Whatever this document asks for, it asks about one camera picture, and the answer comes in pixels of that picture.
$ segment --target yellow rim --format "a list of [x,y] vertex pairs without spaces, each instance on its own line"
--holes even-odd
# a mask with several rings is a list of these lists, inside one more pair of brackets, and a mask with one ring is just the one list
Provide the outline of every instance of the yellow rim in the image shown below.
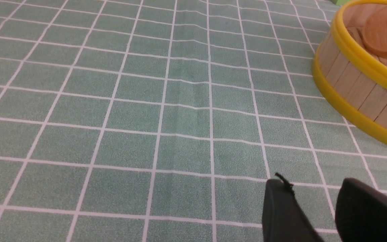
[[371,119],[358,112],[348,102],[346,102],[332,87],[328,81],[322,75],[318,61],[318,51],[313,60],[313,79],[322,93],[324,98],[336,109],[341,115],[343,115],[348,121],[357,126],[359,129],[372,136],[373,138],[387,144],[387,129],[379,126]]
[[343,12],[350,6],[364,3],[387,4],[387,0],[354,0],[343,5],[335,14],[331,24],[331,35],[335,45],[345,57],[364,75],[387,89],[387,66],[373,58],[350,36],[343,23]]

